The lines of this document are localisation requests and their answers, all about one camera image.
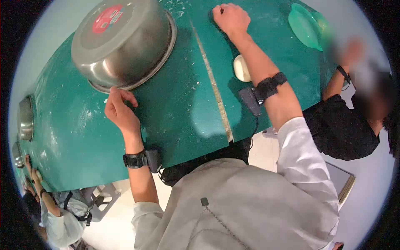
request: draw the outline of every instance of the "metal bowl rim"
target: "metal bowl rim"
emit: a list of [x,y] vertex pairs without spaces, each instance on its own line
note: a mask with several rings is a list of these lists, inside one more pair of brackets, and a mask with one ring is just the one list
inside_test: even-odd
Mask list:
[[[167,10],[164,10],[167,18],[168,18],[168,22],[170,24],[170,29],[171,29],[171,41],[168,45],[167,50],[164,53],[164,56],[161,58],[161,60],[159,61],[159,63],[157,64],[157,66],[150,71],[146,76],[144,76],[141,80],[139,80],[138,82],[135,82],[133,84],[129,84],[129,85],[125,85],[122,87],[119,87],[119,89],[122,90],[132,90],[134,88],[137,88],[138,86],[142,85],[143,83],[145,83],[147,80],[149,80],[154,74],[156,74],[158,72],[158,70],[160,70],[160,68],[164,65],[164,63],[167,61],[167,59],[169,58],[172,49],[174,48],[175,42],[176,42],[176,37],[177,37],[177,27],[176,27],[176,22],[174,20],[174,18],[172,17],[171,13]],[[95,84],[93,82],[91,82],[90,80],[88,80],[89,84],[97,91],[105,93],[105,94],[109,94],[110,93],[110,88],[111,87],[106,87],[106,86],[101,86],[98,84]]]

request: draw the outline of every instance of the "upside-down steel bowl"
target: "upside-down steel bowl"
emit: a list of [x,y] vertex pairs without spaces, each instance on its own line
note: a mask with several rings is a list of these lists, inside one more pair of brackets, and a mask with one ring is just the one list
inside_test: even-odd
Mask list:
[[158,0],[105,0],[78,26],[72,60],[95,89],[130,90],[161,68],[175,39],[175,22]]

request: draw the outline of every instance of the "sticker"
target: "sticker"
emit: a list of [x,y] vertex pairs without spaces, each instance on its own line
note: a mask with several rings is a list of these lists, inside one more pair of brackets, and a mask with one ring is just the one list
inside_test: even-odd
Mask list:
[[92,31],[100,34],[111,28],[116,23],[122,14],[124,13],[124,7],[121,4],[116,4],[106,8],[94,21]]

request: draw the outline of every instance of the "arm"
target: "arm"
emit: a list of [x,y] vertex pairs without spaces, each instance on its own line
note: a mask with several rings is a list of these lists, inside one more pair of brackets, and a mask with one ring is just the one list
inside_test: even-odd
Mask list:
[[[363,53],[364,45],[361,40],[353,39],[349,42],[349,44],[347,45],[346,53],[341,60],[341,66],[347,74],[349,74],[350,67],[356,64],[362,58]],[[326,102],[326,100],[328,100],[332,96],[336,94],[340,95],[343,83],[344,76],[338,70],[335,70],[335,73],[329,80],[328,86],[324,89],[322,93],[322,100]]]
[[[27,154],[25,156],[25,165],[26,165],[26,169],[29,172],[30,177],[34,181],[34,186],[35,186],[36,192],[38,194],[40,194],[40,192],[43,190],[43,186],[40,184],[40,179],[36,175],[36,169],[32,169],[32,166],[30,165],[29,154]],[[53,201],[53,199],[47,192],[44,192],[42,194],[42,197],[40,197],[40,198],[43,200],[43,202],[46,205],[46,208],[49,212],[51,212],[56,217],[61,216],[60,208],[57,206],[57,204]]]
[[[244,10],[234,4],[222,4],[216,6],[213,13],[215,22],[244,57],[255,86],[279,72],[270,58],[247,34],[250,18]],[[278,130],[278,173],[304,192],[332,205],[337,211],[336,190],[288,82],[278,86],[278,93],[265,100],[265,108],[272,125]]]
[[33,189],[32,185],[30,184],[30,180],[29,178],[26,176],[26,191],[30,192],[32,194],[32,196],[35,198],[36,202],[39,203],[40,199],[39,196],[35,193],[35,190]]
[[[254,86],[279,72],[278,67],[255,44],[247,34],[250,17],[237,5],[221,4],[213,9],[214,20],[238,48],[246,61]],[[294,117],[302,117],[300,104],[288,82],[277,87],[278,93],[267,98],[265,109],[274,128],[280,127]]]
[[[125,152],[137,154],[144,149],[140,135],[140,121],[124,104],[124,100],[130,101],[134,107],[138,106],[131,92],[112,87],[104,113],[121,130],[125,141]],[[139,249],[156,229],[164,212],[158,204],[156,185],[149,167],[129,168],[128,175],[135,201],[134,217],[131,222],[136,231],[134,248]]]
[[[342,68],[347,74],[349,73],[349,66],[342,66]],[[337,94],[340,95],[343,83],[344,83],[344,76],[338,70],[335,70],[335,73],[329,80],[328,86],[322,92],[322,100],[326,102],[332,96]]]
[[[43,190],[43,186],[40,182],[35,181],[35,189],[40,194],[40,191]],[[43,192],[41,199],[43,200],[44,204],[46,205],[47,210],[52,213],[56,217],[61,216],[60,208],[57,204],[53,201],[51,196],[47,192]]]
[[[138,102],[131,92],[112,87],[104,113],[121,130],[125,141],[125,152],[137,154],[144,149],[140,135],[140,121],[133,111],[124,104],[124,100],[130,101],[134,107],[138,106]],[[156,185],[149,167],[128,169],[128,174],[135,202],[158,204]]]

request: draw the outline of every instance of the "green table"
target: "green table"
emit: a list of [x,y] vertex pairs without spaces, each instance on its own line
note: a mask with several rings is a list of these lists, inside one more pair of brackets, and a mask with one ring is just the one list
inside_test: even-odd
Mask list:
[[[246,86],[234,77],[232,69],[238,51],[209,21],[208,11],[220,2],[160,2],[176,20],[177,41],[161,70],[133,93],[139,102],[135,113],[142,124],[145,146],[160,147],[163,167],[170,167],[227,146],[226,129],[231,129],[234,141],[251,136],[255,123],[237,96]],[[252,22],[248,32],[287,75],[305,109],[320,100],[322,53],[305,47],[292,33],[287,15],[293,2],[299,1],[234,1],[249,13]],[[32,94],[33,141],[20,142],[23,154],[30,154],[33,167],[40,170],[48,191],[128,178],[122,162],[122,135],[104,115],[108,96],[94,90],[75,68],[72,38],[73,34],[40,73]],[[226,112],[225,124],[221,112]],[[263,112],[259,131],[270,126]]]

